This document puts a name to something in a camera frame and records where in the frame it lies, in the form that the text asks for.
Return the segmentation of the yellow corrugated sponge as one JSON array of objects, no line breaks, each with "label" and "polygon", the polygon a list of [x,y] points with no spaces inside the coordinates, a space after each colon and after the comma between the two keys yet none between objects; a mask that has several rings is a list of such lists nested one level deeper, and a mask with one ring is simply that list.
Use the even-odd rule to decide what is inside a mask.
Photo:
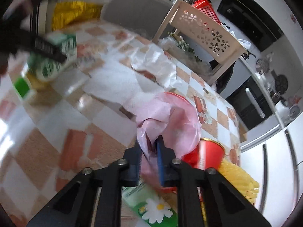
[{"label": "yellow corrugated sponge", "polygon": [[256,203],[259,183],[238,165],[222,159],[218,169],[221,173],[252,205]]}]

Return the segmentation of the green cap milk bottle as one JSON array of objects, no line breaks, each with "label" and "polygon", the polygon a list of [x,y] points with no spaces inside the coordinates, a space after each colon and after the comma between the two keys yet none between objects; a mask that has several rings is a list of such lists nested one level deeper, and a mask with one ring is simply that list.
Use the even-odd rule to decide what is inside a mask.
[{"label": "green cap milk bottle", "polygon": [[35,53],[22,58],[21,69],[12,81],[18,96],[22,99],[30,91],[44,89],[77,59],[76,34],[53,32],[47,35],[46,40],[58,46],[60,51],[66,56],[66,60],[63,63],[59,63]]}]

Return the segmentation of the red paper cup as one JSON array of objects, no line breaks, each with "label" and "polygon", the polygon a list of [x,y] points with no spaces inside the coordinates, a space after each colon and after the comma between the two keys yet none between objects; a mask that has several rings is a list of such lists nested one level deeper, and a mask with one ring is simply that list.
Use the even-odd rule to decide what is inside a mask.
[{"label": "red paper cup", "polygon": [[[157,148],[157,166],[160,186],[159,191],[164,193],[176,192],[177,188],[166,184],[166,180],[173,180],[175,175],[170,171],[170,164],[175,159],[175,153],[169,152],[168,148],[162,150],[159,146],[164,145],[162,138],[158,138],[155,142]],[[192,152],[189,152],[181,157],[181,161],[187,163],[192,168],[205,170],[208,168],[219,169],[222,159],[225,156],[225,148],[219,142],[209,138],[201,138]]]}]

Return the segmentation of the chamomile hand cream tube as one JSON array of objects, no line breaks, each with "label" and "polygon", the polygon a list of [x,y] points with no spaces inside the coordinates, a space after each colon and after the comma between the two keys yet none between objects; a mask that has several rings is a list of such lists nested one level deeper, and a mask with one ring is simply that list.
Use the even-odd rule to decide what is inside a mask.
[{"label": "chamomile hand cream tube", "polygon": [[122,199],[149,226],[178,226],[176,211],[143,181],[136,187],[123,187]]}]

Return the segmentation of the pink plastic bag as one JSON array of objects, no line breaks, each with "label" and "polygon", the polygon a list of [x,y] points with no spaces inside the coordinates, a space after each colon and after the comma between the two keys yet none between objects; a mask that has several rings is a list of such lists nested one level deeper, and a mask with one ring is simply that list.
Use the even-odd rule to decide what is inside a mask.
[{"label": "pink plastic bag", "polygon": [[163,186],[165,166],[157,157],[156,140],[162,137],[165,147],[172,149],[178,159],[192,153],[201,137],[196,109],[180,95],[160,92],[131,112],[136,116],[137,133],[134,146],[124,152],[130,164],[127,185],[133,186],[133,181],[142,177],[158,191],[175,190],[171,184]]}]

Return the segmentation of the white paper towel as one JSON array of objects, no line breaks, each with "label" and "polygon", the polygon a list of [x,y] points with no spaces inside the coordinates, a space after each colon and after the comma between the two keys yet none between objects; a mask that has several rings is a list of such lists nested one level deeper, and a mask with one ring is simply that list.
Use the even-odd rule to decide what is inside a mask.
[{"label": "white paper towel", "polygon": [[118,62],[105,63],[90,75],[82,88],[86,94],[119,103],[130,112],[164,91],[155,82]]}]

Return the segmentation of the gold foil bag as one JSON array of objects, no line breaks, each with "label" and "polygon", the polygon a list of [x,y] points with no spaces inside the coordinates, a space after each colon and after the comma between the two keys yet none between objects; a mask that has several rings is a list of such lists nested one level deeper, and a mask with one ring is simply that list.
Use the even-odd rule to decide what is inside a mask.
[{"label": "gold foil bag", "polygon": [[69,26],[99,19],[103,5],[84,1],[58,2],[54,7],[51,30],[61,30]]}]

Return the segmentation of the white refrigerator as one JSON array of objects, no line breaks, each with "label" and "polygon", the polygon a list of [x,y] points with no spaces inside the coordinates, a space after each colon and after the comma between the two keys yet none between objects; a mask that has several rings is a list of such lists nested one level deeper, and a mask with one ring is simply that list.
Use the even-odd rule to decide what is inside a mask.
[{"label": "white refrigerator", "polygon": [[255,207],[271,226],[283,226],[302,198],[302,115],[243,147],[240,165],[260,184]]}]

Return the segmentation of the black built-in oven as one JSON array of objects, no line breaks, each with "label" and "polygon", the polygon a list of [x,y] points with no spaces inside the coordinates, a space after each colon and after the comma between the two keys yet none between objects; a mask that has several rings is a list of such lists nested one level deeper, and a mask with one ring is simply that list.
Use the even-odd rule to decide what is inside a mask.
[{"label": "black built-in oven", "polygon": [[273,114],[252,77],[229,95],[227,101],[234,107],[248,130],[255,128]]}]

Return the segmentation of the black jacket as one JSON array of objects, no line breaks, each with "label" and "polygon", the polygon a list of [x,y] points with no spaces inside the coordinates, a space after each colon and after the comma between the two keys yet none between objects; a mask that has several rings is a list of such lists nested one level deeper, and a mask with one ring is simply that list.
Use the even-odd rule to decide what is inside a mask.
[{"label": "black jacket", "polygon": [[233,63],[215,82],[216,92],[220,94],[227,86],[234,71]]}]

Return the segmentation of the crumpled white paper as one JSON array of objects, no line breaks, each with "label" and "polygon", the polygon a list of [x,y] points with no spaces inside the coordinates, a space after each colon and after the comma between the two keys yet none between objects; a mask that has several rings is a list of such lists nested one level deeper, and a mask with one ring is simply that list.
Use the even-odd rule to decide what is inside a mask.
[{"label": "crumpled white paper", "polygon": [[177,79],[177,63],[179,61],[165,50],[150,44],[131,56],[130,65],[133,70],[169,91],[181,86],[181,81]]}]

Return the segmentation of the vegetables in plastic bag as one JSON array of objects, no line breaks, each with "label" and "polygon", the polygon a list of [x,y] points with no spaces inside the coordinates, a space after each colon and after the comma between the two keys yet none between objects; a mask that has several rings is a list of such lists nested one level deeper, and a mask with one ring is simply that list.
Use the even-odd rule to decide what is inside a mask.
[{"label": "vegetables in plastic bag", "polygon": [[199,59],[195,54],[194,49],[184,41],[182,36],[180,38],[176,38],[172,33],[169,33],[167,37],[158,41],[158,46],[200,77],[207,78],[212,76],[213,70],[211,65]]}]

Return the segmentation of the beige plastic chair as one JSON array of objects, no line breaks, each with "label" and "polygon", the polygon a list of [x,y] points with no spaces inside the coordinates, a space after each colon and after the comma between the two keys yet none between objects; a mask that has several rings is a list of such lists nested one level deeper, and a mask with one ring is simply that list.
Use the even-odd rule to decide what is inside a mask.
[{"label": "beige plastic chair", "polygon": [[207,80],[209,85],[214,84],[238,58],[247,52],[238,39],[220,24],[182,0],[176,0],[172,5],[152,39],[153,43],[158,43],[168,24],[176,29],[174,36],[178,33],[186,35],[218,62]]}]

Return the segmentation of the red plastic basket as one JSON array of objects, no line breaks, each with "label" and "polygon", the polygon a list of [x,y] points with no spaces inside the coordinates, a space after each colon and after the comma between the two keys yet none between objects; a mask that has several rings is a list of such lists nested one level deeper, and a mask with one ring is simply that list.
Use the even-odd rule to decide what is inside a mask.
[{"label": "red plastic basket", "polygon": [[219,25],[221,24],[215,10],[213,9],[211,3],[208,0],[197,0],[193,3],[192,6],[207,15]]}]

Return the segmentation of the black range hood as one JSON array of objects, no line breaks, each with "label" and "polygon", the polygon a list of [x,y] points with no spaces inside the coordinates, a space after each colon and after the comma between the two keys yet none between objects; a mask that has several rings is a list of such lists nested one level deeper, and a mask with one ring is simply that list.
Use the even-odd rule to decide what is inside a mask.
[{"label": "black range hood", "polygon": [[221,0],[218,12],[240,29],[263,51],[284,33],[270,15],[254,0]]}]

